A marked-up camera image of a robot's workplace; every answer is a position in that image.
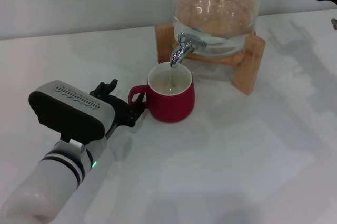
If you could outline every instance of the wooden base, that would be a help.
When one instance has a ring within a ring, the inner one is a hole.
[[[155,28],[158,62],[168,62],[173,49],[177,46],[174,37],[172,23],[158,25]],[[186,59],[201,61],[206,63],[226,64],[233,67],[232,84],[246,95],[252,93],[257,73],[259,71],[262,55],[265,48],[265,40],[250,34],[245,43],[243,51],[226,58],[211,59],[191,53]]]

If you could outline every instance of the glass jar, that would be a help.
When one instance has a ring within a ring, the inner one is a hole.
[[[174,35],[193,35],[207,42],[195,52],[221,58],[243,49],[255,30],[260,0],[174,0]]]

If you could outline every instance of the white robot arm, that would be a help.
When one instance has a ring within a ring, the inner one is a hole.
[[[134,107],[109,95],[116,87],[101,83],[90,95],[61,81],[38,88],[29,103],[39,122],[61,140],[11,194],[0,211],[0,224],[47,224],[96,165],[114,130],[133,127],[144,112],[144,94]]]

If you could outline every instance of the metal spigot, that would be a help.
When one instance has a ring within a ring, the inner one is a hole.
[[[179,62],[198,47],[207,47],[207,42],[191,34],[180,33],[178,46],[173,50],[170,57],[170,67],[178,67]]]

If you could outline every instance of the black band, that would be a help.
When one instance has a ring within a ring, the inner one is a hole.
[[[91,170],[91,168],[94,165],[94,158],[93,158],[92,154],[90,153],[90,151],[88,149],[86,149],[86,153],[87,153],[87,155],[88,155],[88,157],[90,159],[90,163],[91,163],[90,170]]]
[[[60,157],[53,157],[53,156],[45,157],[40,162],[42,162],[43,160],[53,160],[53,161],[62,163],[65,166],[67,166],[74,173],[74,175],[77,179],[77,188],[80,186],[80,184],[81,184],[80,174],[78,174],[77,170],[70,163],[68,163],[66,160],[64,160]]]
[[[72,155],[68,154],[67,152],[65,151],[62,151],[62,150],[52,150],[51,152],[49,152],[47,155],[49,154],[60,154],[60,155],[63,155],[64,157],[67,157],[69,158],[70,160],[72,160],[74,163],[76,163],[76,165],[78,166],[78,168],[80,169],[81,173],[82,173],[82,181],[84,180],[84,177],[85,177],[85,170],[84,170],[84,167],[83,167],[83,164],[77,160],[76,158],[74,158]]]

